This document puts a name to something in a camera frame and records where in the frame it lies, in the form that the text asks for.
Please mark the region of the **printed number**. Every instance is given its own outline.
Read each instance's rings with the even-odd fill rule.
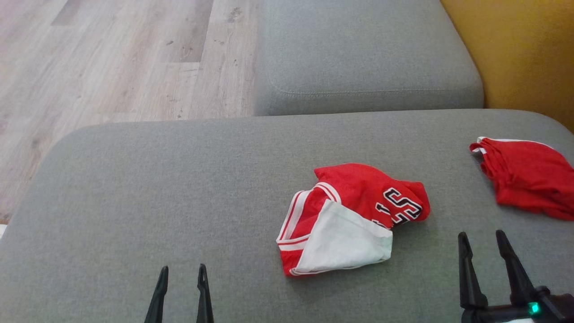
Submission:
[[[401,212],[391,214],[389,208],[384,206],[383,204],[377,202],[377,204],[375,205],[377,211],[391,216],[391,220],[393,220],[394,226],[401,225],[411,220],[416,220],[416,218],[418,218],[418,216],[421,215],[422,207],[407,197],[401,197],[401,193],[397,191],[395,188],[391,187],[390,189],[386,190],[383,193],[383,196],[387,201],[392,203],[394,206],[402,209]],[[373,220],[373,222],[375,222],[378,225],[382,225],[377,220]]]

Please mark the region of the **red fabric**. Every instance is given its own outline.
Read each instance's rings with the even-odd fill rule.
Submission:
[[[335,200],[336,202],[387,229],[397,225],[395,222],[400,219],[402,222],[398,224],[406,221],[423,221],[431,211],[422,183],[395,180],[368,165],[352,163],[322,167],[315,169],[315,175],[319,181],[317,185],[328,183],[335,189],[340,197],[340,201]],[[396,203],[384,196],[389,189],[396,190],[397,194],[389,196]],[[327,198],[329,196],[324,190],[319,187],[313,188],[305,201],[301,218],[291,235],[292,239],[311,232]],[[379,211],[377,203],[380,203],[388,212]]]
[[[489,138],[470,145],[471,151],[480,148],[497,203],[574,221],[574,169],[560,153],[531,141]]]
[[[277,244],[287,276],[294,270],[319,217],[325,200],[331,199],[363,218],[391,229],[408,221],[425,220],[431,207],[419,182],[392,179],[362,164],[343,164],[315,169],[317,184],[297,192],[292,199]]]

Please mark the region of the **wooden floor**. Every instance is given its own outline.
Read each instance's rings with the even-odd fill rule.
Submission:
[[[75,129],[252,115],[258,1],[2,1],[0,224]]]

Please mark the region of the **sofa cushion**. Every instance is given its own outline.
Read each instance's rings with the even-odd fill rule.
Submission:
[[[508,302],[496,229],[534,284],[572,292],[574,222],[498,206],[468,149],[480,135],[541,141],[574,162],[574,136],[524,111],[82,129],[46,157],[0,240],[0,321],[143,321],[168,265],[165,322],[191,322],[205,263],[216,322],[456,322],[461,231],[490,303]],[[423,182],[431,214],[394,230],[384,263],[285,277],[275,239],[293,194],[316,183],[314,168],[348,162]]]
[[[438,0],[265,0],[261,16],[259,115],[483,107]]]

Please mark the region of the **folded clothing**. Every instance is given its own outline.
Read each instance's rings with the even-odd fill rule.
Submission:
[[[494,184],[497,203],[574,220],[574,169],[552,147],[479,137],[470,150],[482,154],[480,166]]]
[[[390,257],[394,226],[430,212],[424,186],[362,164],[315,169],[319,182],[297,192],[277,237],[287,276],[350,269]]]

